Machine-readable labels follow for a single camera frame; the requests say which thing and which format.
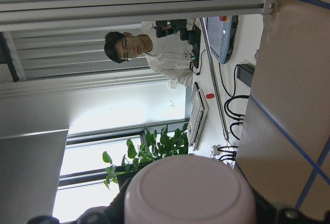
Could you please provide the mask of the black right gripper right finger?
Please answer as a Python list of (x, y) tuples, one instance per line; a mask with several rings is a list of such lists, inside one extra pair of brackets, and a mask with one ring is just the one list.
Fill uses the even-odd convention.
[(256, 221), (258, 224), (276, 224), (279, 222), (279, 209), (267, 201), (257, 190), (252, 188), (256, 203)]

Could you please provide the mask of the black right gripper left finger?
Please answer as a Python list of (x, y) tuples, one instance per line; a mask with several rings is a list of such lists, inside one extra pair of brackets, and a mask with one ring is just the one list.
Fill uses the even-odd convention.
[(77, 219), (77, 223), (124, 223), (124, 201), (127, 188), (132, 178), (128, 178), (119, 193), (103, 210), (97, 210), (97, 208), (91, 208), (85, 211)]

